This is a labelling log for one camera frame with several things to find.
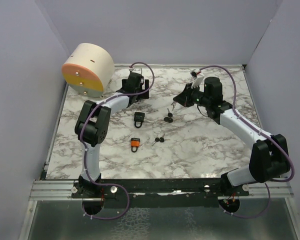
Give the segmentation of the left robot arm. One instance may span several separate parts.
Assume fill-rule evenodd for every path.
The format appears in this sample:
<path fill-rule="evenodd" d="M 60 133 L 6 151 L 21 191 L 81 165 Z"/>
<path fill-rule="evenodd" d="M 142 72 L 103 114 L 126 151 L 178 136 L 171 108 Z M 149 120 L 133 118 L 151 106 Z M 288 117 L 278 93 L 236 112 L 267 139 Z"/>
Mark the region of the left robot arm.
<path fill-rule="evenodd" d="M 83 145 L 82 171 L 79 182 L 87 196 L 96 197 L 101 190 L 101 171 L 99 165 L 101 143 L 105 140 L 110 118 L 132 104 L 149 98 L 150 81 L 137 72 L 131 72 L 122 86 L 110 97 L 95 102 L 84 102 L 74 132 Z"/>

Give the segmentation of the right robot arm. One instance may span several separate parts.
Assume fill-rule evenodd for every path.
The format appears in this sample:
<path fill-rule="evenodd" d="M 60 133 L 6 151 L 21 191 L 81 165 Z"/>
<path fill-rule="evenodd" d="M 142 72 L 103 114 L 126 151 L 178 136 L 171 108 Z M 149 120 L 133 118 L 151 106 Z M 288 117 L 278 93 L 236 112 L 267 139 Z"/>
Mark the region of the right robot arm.
<path fill-rule="evenodd" d="M 210 119 L 230 130 L 251 149 L 248 165 L 222 174 L 219 189 L 224 195 L 232 195 L 240 185 L 264 183 L 290 171 L 285 137 L 263 131 L 236 112 L 233 105 L 223 99 L 219 78 L 200 77 L 186 84 L 173 101 L 186 108 L 204 107 Z"/>

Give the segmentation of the silver small key bunch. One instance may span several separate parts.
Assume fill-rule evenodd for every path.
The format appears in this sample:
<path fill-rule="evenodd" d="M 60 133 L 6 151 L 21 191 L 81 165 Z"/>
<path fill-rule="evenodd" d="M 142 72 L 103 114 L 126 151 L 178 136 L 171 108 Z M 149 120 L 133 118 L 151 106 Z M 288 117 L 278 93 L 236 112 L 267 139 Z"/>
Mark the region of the silver small key bunch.
<path fill-rule="evenodd" d="M 172 111 L 175 109 L 175 106 L 176 106 L 176 103 L 175 103 L 175 102 L 173 102 L 173 103 L 171 104 Z"/>

